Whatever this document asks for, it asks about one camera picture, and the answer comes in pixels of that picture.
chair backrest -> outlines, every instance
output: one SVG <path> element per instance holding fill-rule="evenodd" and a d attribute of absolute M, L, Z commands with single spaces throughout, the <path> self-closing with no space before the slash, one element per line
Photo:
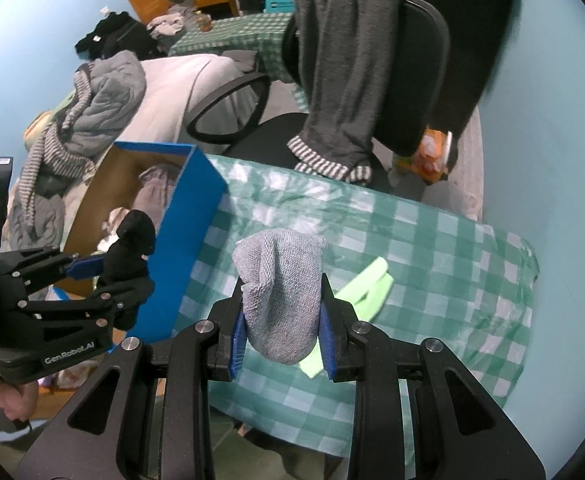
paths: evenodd
<path fill-rule="evenodd" d="M 442 15 L 423 0 L 405 0 L 399 8 L 398 30 L 393 71 L 373 137 L 397 155 L 410 156 L 439 97 L 450 37 Z M 286 31 L 282 56 L 299 84 L 295 19 Z"/>

gray sock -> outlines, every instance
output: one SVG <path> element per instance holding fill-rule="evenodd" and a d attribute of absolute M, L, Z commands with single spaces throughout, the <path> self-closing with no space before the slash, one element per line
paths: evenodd
<path fill-rule="evenodd" d="M 313 350 L 325 246 L 321 236 L 272 229 L 240 241 L 232 254 L 244 282 L 248 340 L 265 358 L 292 365 Z"/>

bottle of amber liquid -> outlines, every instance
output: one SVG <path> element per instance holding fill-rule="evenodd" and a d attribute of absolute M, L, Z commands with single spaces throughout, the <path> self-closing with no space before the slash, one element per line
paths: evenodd
<path fill-rule="evenodd" d="M 201 10 L 196 10 L 194 14 L 196 16 L 197 27 L 199 27 L 199 30 L 202 32 L 209 32 L 212 30 L 212 20 L 208 14 L 202 13 Z"/>

blue gripper pad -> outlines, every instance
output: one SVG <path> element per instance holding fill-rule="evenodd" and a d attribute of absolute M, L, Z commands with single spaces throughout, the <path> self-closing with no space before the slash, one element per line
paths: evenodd
<path fill-rule="evenodd" d="M 319 307 L 319 350 L 321 350 L 321 361 L 324 364 L 324 370 L 328 372 L 329 379 L 333 380 L 337 373 L 335 337 L 330 327 L 329 313 L 323 301 Z"/>
<path fill-rule="evenodd" d="M 240 312 L 237 316 L 235 331 L 232 334 L 232 349 L 230 351 L 230 376 L 234 381 L 241 371 L 246 354 L 246 341 L 248 341 L 248 329 L 246 328 L 246 319 L 244 313 Z"/>
<path fill-rule="evenodd" d="M 97 254 L 92 258 L 82 258 L 66 268 L 66 276 L 73 280 L 94 278 L 104 272 L 104 255 Z"/>

striped cuff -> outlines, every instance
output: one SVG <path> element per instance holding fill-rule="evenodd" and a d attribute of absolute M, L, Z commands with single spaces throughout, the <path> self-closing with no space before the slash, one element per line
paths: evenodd
<path fill-rule="evenodd" d="M 314 151 L 299 136 L 293 137 L 288 141 L 293 155 L 301 162 L 295 166 L 295 170 L 301 173 L 316 174 L 327 176 L 334 180 L 343 180 L 345 182 L 365 182 L 368 183 L 373 178 L 373 170 L 370 166 L 356 166 L 351 171 L 348 167 L 338 162 L 330 162 L 323 158 L 319 153 Z"/>

